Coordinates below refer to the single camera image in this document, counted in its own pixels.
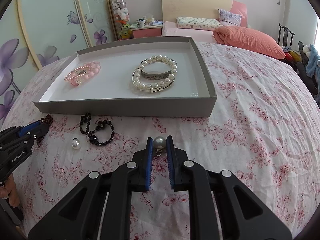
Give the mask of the left human hand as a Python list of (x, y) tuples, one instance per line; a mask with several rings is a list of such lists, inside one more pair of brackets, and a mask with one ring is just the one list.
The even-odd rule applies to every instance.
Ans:
[(20, 198), (18, 196), (16, 183), (14, 181), (14, 176), (11, 174), (8, 179), (1, 186), (1, 198), (9, 199), (9, 204), (11, 207), (16, 208), (20, 204)]

